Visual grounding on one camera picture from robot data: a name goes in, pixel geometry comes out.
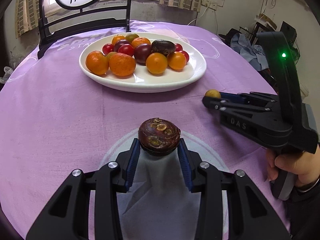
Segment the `person's right hand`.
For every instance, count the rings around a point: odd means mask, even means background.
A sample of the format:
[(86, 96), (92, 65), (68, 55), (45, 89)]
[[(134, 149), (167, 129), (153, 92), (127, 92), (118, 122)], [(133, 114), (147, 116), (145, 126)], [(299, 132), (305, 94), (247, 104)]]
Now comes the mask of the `person's right hand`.
[(276, 156), (266, 150), (267, 177), (276, 180), (280, 170), (297, 175), (296, 187), (311, 187), (319, 178), (319, 146), (315, 154), (303, 152), (296, 155), (284, 154)]

